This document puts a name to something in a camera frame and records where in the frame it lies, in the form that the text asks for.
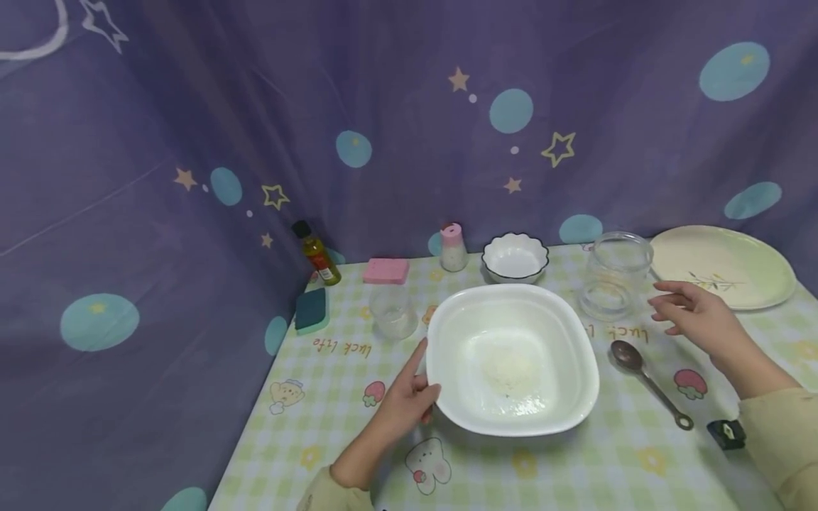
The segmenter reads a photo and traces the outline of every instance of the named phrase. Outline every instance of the polka dot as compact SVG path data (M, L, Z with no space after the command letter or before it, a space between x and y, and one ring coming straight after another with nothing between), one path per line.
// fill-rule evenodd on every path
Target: polka dot
M756 183L730 199L724 214L732 220L744 220L767 211L781 200L781 187L774 182Z
M520 89L501 92L488 109L488 118L500 133L517 133L528 125L533 115L534 102Z
M335 150L341 161L352 168L361 168L372 157L372 144L358 132L341 132L335 139Z
M335 264L346 264L347 258L340 252L335 252L333 249L327 249L326 252L330 255L330 259Z
M241 200L241 183L229 168L215 168L210 173L210 185L216 198L225 206L235 206Z
M573 215L560 226L560 239L565 244L588 243L602 234L602 222L591 215Z
M191 486L179 491L164 503L160 511L205 511L207 495L201 488Z
M699 88L714 101L733 101L761 85L770 54L757 43L736 43L712 56L699 75Z
M272 318L270 324L267 325L267 331L264 332L264 347L267 353L275 356L285 335L287 335L287 321L281 316Z
M60 335L81 352L98 352L122 343L139 326L139 311L117 294L89 294L69 305Z
M440 231L435 232L429 237L427 246L429 247L429 253L434 256L440 255L443 251L443 237L440 235Z

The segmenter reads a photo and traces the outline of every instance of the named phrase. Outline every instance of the white plate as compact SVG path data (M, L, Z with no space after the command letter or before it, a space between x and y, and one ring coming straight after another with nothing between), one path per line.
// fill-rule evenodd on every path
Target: white plate
M735 311L772 307L795 291L795 272L784 256L740 232L684 226L657 235L650 244L660 280L694 282Z
M427 333L426 374L438 408L464 429L498 437L559 433L582 422L600 389L577 313L532 285L467 289L440 304Z

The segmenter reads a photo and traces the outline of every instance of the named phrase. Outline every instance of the left hand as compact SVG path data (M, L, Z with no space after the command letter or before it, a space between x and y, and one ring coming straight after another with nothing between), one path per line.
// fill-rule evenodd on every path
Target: left hand
M428 342L423 338L417 345L366 426L368 433L387 445L403 438L419 422L428 423L432 405L440 396L439 383L429 385L425 374L416 374Z

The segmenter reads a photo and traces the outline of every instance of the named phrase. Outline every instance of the checkered tablecloth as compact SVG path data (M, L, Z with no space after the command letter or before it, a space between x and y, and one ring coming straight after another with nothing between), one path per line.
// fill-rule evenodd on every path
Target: checkered tablecloth
M553 248L537 284L574 304L587 256L579 245ZM331 319L324 330L298 337L290 327L210 509L295 509L317 470L366 424L383 388L424 337L423 321L401 342L373 336L364 268L340 267L344 279L328 288ZM428 310L447 296L485 284L480 257L471 255L458 273L444 271L437 258L414 259L406 287L428 320ZM599 400L583 424L553 437L491 438L465 432L436 412L384 460L372 491L375 509L780 508L746 452L722 452L710 437L707 423L735 419L738 406L702 352L665 335L647 304L616 324L580 317L600 368ZM809 292L799 285L785 304L739 318L768 354L806 387L818 388L818 303ZM693 431L680 430L639 379L612 366L614 338L641 350L647 371L693 417ZM286 406L275 404L281 396ZM421 442L433 459L451 466L451 476L436 480L428 495L406 464Z

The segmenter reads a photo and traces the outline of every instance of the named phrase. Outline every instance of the sleeve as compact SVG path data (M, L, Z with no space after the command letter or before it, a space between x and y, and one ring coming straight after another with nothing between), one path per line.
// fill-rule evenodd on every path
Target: sleeve
M818 396L788 388L739 403L747 450L787 509L818 509Z
M330 475L330 468L318 471L310 482L297 511L374 511L369 491L344 488Z

